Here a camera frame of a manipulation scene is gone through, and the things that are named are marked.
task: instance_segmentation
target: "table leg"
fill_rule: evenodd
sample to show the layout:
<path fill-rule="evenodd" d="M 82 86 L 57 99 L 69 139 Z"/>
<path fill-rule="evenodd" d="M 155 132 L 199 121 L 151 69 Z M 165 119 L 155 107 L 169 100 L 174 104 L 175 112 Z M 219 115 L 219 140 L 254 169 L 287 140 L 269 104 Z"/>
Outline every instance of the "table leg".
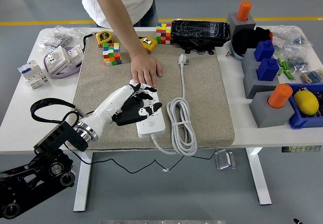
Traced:
<path fill-rule="evenodd" d="M 92 163 L 93 152 L 82 152 L 80 157 L 88 163 Z M 81 162 L 79 180 L 77 183 L 74 211 L 85 211 L 87 190 L 90 180 L 91 165 Z"/>
<path fill-rule="evenodd" d="M 271 197 L 268 192 L 266 180 L 262 172 L 258 153 L 261 147 L 246 148 L 249 158 L 250 168 L 253 176 L 253 180 L 256 186 L 258 199 L 261 205 L 270 205 L 272 203 Z"/>

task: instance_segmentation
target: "green part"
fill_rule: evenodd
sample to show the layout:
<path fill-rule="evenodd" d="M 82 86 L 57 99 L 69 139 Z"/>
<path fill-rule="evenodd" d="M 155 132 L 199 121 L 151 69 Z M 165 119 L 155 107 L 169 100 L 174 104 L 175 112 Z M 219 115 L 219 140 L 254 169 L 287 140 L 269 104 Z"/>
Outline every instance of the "green part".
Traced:
<path fill-rule="evenodd" d="M 288 75 L 289 75 L 289 77 L 290 77 L 291 80 L 295 80 L 294 75 L 290 71 L 288 71 Z"/>
<path fill-rule="evenodd" d="M 278 59 L 277 59 L 277 62 L 278 62 L 278 64 L 279 64 L 279 66 L 280 66 L 280 67 L 282 67 L 282 66 L 283 66 L 283 64 L 282 64 L 282 60 L 281 60 L 280 58 L 278 58 Z"/>
<path fill-rule="evenodd" d="M 283 70 L 284 70 L 284 68 L 280 68 L 277 75 L 280 76 L 282 74 Z"/>
<path fill-rule="evenodd" d="M 286 77 L 291 80 L 291 76 L 288 74 L 289 72 L 287 70 L 284 70 L 284 74 L 286 75 Z"/>
<path fill-rule="evenodd" d="M 284 61 L 286 63 L 287 69 L 290 69 L 291 67 L 289 66 L 289 63 L 287 61 Z"/>
<path fill-rule="evenodd" d="M 288 68 L 287 68 L 287 65 L 286 65 L 286 61 L 283 61 L 283 62 L 282 62 L 282 65 L 283 65 L 284 70 L 287 70 L 287 69 L 288 69 Z"/>

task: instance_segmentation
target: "yellow tape measure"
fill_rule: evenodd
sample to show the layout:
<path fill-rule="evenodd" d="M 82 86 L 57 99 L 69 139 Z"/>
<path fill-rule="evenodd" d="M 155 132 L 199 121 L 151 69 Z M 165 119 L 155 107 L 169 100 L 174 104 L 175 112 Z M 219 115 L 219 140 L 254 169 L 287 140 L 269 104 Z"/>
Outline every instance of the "yellow tape measure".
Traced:
<path fill-rule="evenodd" d="M 96 36 L 98 47 L 103 47 L 104 43 L 113 42 L 112 34 L 109 31 L 101 31 L 97 33 L 95 36 Z"/>
<path fill-rule="evenodd" d="M 158 44 L 156 39 L 149 36 L 141 38 L 140 41 L 148 54 L 151 54 Z"/>

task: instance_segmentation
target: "beige mat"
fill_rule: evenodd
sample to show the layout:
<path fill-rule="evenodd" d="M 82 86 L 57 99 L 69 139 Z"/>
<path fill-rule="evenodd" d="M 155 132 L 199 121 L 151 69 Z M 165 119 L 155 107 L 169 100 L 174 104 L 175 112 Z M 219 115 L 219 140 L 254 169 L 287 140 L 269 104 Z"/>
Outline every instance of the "beige mat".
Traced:
<path fill-rule="evenodd" d="M 155 37 L 154 32 L 138 32 L 139 36 Z M 119 42 L 114 35 L 114 42 Z M 129 84 L 132 79 L 130 57 L 121 46 L 121 65 L 106 66 L 102 48 L 94 37 L 87 41 L 87 48 L 80 71 L 74 104 L 84 112 L 95 110 L 110 93 Z M 163 104 L 162 111 L 166 133 L 157 137 L 162 148 L 172 149 L 171 124 L 166 105 L 176 97 L 182 97 L 182 84 L 178 57 L 184 50 L 173 45 L 161 45 L 152 56 L 164 66 L 163 77 L 158 79 L 157 92 Z M 198 148 L 230 146 L 234 130 L 226 93 L 216 54 L 187 54 L 190 64 L 185 66 L 186 100 L 189 102 L 191 122 Z M 115 123 L 105 127 L 102 137 L 90 144 L 88 150 L 156 149 L 150 138 L 138 137 L 136 124 L 118 127 Z"/>

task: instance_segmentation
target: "gray floor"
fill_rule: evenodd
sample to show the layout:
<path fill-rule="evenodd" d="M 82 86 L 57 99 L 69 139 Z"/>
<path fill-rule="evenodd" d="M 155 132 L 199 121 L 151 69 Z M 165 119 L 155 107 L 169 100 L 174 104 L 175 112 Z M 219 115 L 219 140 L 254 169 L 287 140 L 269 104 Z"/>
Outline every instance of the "gray floor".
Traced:
<path fill-rule="evenodd" d="M 160 18 L 225 18 L 241 0 L 156 0 Z M 321 0 L 250 0 L 253 17 L 323 16 Z M 0 0 L 0 22 L 89 20 L 81 0 Z M 299 26 L 323 62 L 323 21 L 258 21 L 257 25 Z M 56 25 L 0 26 L 0 122 L 39 31 Z M 260 206 L 244 149 L 233 149 L 237 169 L 217 171 L 214 160 L 185 157 L 171 172 L 156 164 L 129 174 L 112 162 L 92 167 L 87 211 L 74 213 L 76 187 L 69 188 L 14 220 L 0 223 L 99 223 L 102 219 L 203 219 L 227 223 L 322 223 L 323 153 L 263 149 L 259 158 L 272 198 Z M 199 150 L 198 156 L 211 156 Z M 0 170 L 28 163 L 33 155 L 0 155 Z M 113 157 L 129 170 L 157 159 L 172 166 L 178 156 L 157 151 L 95 153 Z M 71 155 L 76 166 L 80 161 Z"/>

